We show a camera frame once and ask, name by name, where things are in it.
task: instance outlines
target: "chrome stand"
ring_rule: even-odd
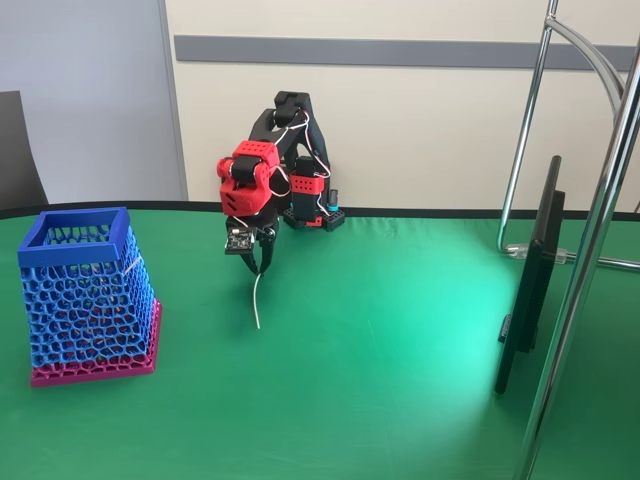
[[[606,57],[602,55],[598,51],[598,49],[596,49],[586,38],[556,20],[557,8],[558,0],[550,0],[549,6],[547,8],[547,17],[544,22],[544,29],[542,31],[542,39],[540,40],[538,58],[533,70],[533,79],[531,80],[529,98],[527,99],[527,106],[524,111],[522,127],[520,128],[520,136],[518,137],[518,145],[516,147],[516,154],[513,160],[513,167],[511,168],[511,175],[509,176],[509,185],[507,187],[507,193],[505,195],[504,205],[502,207],[502,215],[500,216],[500,227],[498,229],[497,239],[498,250],[502,253],[506,253],[512,256],[521,257],[521,255],[518,255],[518,249],[520,248],[520,246],[505,246],[504,237],[507,229],[507,223],[509,221],[509,215],[511,213],[511,207],[513,205],[513,197],[515,196],[516,192],[518,176],[520,175],[520,167],[522,166],[522,159],[524,157],[524,151],[527,145],[527,139],[529,137],[531,120],[533,118],[533,111],[535,110],[536,106],[536,99],[538,98],[538,90],[540,89],[540,81],[542,80],[544,62],[547,57],[547,50],[549,49],[549,42],[551,40],[552,32],[555,31],[562,35],[571,44],[573,44],[589,61],[593,69],[600,77],[600,80],[602,80],[602,84],[607,91],[614,118],[616,117],[616,114],[620,109],[620,101],[624,93],[624,82],[620,78],[620,75],[615,70],[615,68],[613,68]],[[567,252],[567,260],[575,261],[575,259],[575,253]],[[599,258],[598,263],[609,267],[640,271],[640,262],[633,262],[630,260],[604,257]]]
[[[629,165],[633,145],[640,126],[640,42],[636,49],[626,86],[620,91],[622,93],[620,98],[617,93],[619,90],[617,86],[619,78],[613,73],[613,69],[608,65],[608,62],[604,61],[604,58],[597,53],[586,40],[568,28],[561,26],[561,24],[555,20],[554,14],[557,4],[557,0],[551,0],[549,3],[548,17],[545,22],[545,30],[540,45],[538,65],[534,73],[534,80],[525,113],[525,121],[523,122],[516,159],[509,181],[509,190],[507,192],[507,198],[505,199],[505,209],[503,211],[500,234],[498,236],[498,247],[501,250],[503,250],[502,241],[506,219],[509,216],[509,210],[513,200],[513,190],[515,189],[518,170],[520,169],[520,162],[522,161],[522,152],[529,130],[531,115],[533,114],[533,106],[535,105],[535,97],[538,92],[539,78],[544,64],[544,56],[551,29],[563,34],[563,36],[576,45],[587,58],[589,58],[589,56],[583,48],[589,51],[589,55],[592,55],[589,61],[592,62],[596,71],[603,79],[603,82],[605,82],[611,98],[612,107],[616,114],[606,161],[598,181],[598,187],[593,198],[589,216],[587,217],[587,224],[582,233],[578,253],[574,256],[575,265],[571,273],[569,286],[562,301],[558,322],[553,333],[549,353],[547,354],[540,384],[538,385],[538,391],[536,392],[536,398],[524,437],[522,452],[513,475],[514,480],[528,480],[531,478],[542,433],[548,423],[548,411],[555,399],[558,378],[566,363],[576,321],[582,312],[582,307],[584,306],[597,264],[604,263],[606,265],[631,270],[637,270],[639,267],[639,264],[635,262],[602,259],[599,258],[599,255],[607,229],[609,228],[609,223],[611,222],[611,217],[613,216],[618,194],[627,171],[627,166]]]

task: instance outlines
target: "black chair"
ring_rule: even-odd
[[[31,154],[20,92],[0,92],[0,209],[47,204]]]

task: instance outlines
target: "green tablecloth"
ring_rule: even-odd
[[[571,267],[557,266],[538,348],[492,394],[522,262],[496,220],[352,218],[281,229],[258,289],[223,255],[223,217],[133,211],[164,304],[155,374],[31,389],[16,249],[0,221],[0,477],[510,479]],[[513,221],[510,241],[533,222]],[[575,248],[583,222],[566,221]],[[605,253],[640,258],[640,224]],[[640,276],[599,269],[535,479],[637,478]]]

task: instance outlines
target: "black monitor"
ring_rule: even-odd
[[[556,190],[561,160],[557,155],[551,159],[516,301],[500,330],[499,340],[504,347],[498,367],[496,393],[502,394],[507,388],[516,352],[526,353],[535,347],[538,318],[555,264],[564,210],[564,192]]]

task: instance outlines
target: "wire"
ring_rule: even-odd
[[[249,225],[247,225],[245,222],[243,222],[242,220],[240,220],[238,217],[232,217],[234,220],[236,220],[240,225],[243,225],[247,228],[249,228]]]
[[[302,128],[302,127],[305,127],[305,126],[308,126],[308,125],[309,125],[309,115],[307,115],[307,119],[303,123],[300,123],[300,124],[295,125],[293,127],[285,127],[284,132],[282,132],[282,135],[280,135],[280,138],[278,138],[278,140],[273,142],[273,144],[274,145],[278,145],[280,143],[280,140],[282,140],[284,138],[284,136],[287,134],[287,132],[289,130],[297,130],[299,128]]]
[[[324,171],[327,172],[326,175],[320,175],[319,173],[316,173],[316,176],[318,177],[322,177],[322,178],[329,178],[331,176],[331,170],[329,170],[329,167],[327,167],[322,160],[320,160],[320,158],[313,152],[313,147],[311,146],[311,141],[309,140],[309,122],[311,121],[309,118],[309,114],[306,112],[306,110],[303,110],[305,117],[307,117],[307,121],[305,122],[307,127],[304,129],[304,138],[307,140],[307,148],[309,149],[309,153],[311,153],[311,155],[313,155],[313,158],[316,159],[316,162],[318,162],[320,165],[322,165],[322,168],[324,168]]]
[[[256,302],[256,291],[258,290],[258,281],[262,276],[261,273],[256,277],[256,283],[253,284],[253,314],[256,317],[256,327],[260,330],[260,317],[258,316],[258,303]]]
[[[273,190],[271,190],[271,193],[273,195],[275,195],[276,197],[286,197],[287,195],[289,195],[289,192],[291,192],[291,182],[289,181],[289,176],[287,175],[287,173],[282,169],[282,167],[280,165],[276,165],[275,167],[273,167],[271,169],[271,171],[273,172],[274,170],[278,170],[282,176],[284,177],[284,179],[287,181],[287,184],[289,185],[288,190],[285,193],[277,193],[274,192]]]
[[[321,198],[322,198],[322,194],[318,195],[318,208],[319,208],[320,210],[322,210],[322,213],[324,213],[327,217],[330,217],[330,216],[331,216],[331,214],[330,214],[330,213],[327,211],[327,209],[326,209],[326,208],[324,208],[324,207],[322,206],[322,204],[320,203],[320,199],[321,199]]]

